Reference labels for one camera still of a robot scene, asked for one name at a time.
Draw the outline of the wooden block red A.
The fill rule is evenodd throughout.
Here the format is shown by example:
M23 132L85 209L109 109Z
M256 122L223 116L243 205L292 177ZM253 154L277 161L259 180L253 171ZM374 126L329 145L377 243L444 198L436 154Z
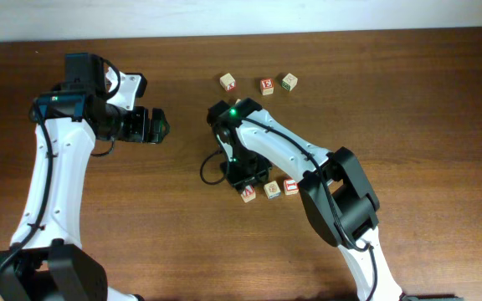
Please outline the wooden block red A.
M248 185L243 189L240 196L245 203L248 203L253 199L255 199L257 195L254 187L251 185Z

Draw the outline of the wooden block red I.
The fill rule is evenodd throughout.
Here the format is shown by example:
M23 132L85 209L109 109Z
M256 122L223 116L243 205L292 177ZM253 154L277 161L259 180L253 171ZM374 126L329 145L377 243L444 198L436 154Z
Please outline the wooden block red I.
M284 185L284 191L286 195L294 195L299 192L299 187L297 182L291 178L285 179L283 182L283 185Z

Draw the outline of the wooden block red E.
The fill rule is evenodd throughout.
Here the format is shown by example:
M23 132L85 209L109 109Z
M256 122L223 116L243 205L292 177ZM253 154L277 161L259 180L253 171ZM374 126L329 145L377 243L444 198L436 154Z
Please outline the wooden block red E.
M274 93L274 81L271 78L259 81L260 92L263 96Z

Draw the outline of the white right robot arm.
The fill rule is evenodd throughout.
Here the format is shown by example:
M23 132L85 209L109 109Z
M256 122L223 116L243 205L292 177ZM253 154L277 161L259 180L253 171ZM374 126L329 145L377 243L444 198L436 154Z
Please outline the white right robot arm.
M346 260L358 299L404 299L380 244L380 202L350 150L303 140L252 99L219 101L209 108L207 123L225 156L221 170L231 187L241 192L280 168L298 186L312 228Z

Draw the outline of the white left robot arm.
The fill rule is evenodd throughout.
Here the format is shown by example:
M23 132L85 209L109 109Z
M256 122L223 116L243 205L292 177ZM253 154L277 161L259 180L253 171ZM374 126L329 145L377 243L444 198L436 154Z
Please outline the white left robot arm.
M82 249L85 173L98 140L159 144L170 126L160 109L135 104L143 74L114 68L74 74L34 99L36 156L28 199L10 246L0 251L5 300L139 300L108 284Z

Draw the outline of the wooden block blue side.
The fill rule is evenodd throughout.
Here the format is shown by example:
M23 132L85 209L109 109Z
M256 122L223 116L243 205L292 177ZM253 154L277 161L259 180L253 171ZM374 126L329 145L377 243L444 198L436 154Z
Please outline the wooden block blue side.
M264 185L265 195L269 199L273 199L281 194L281 190L277 181L270 181Z

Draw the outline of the wooden block green letter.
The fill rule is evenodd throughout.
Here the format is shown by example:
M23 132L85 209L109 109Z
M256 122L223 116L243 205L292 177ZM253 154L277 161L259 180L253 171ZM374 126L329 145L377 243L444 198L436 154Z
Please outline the wooden block green letter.
M281 81L281 86L287 91L292 91L298 84L298 78L292 73L288 73Z

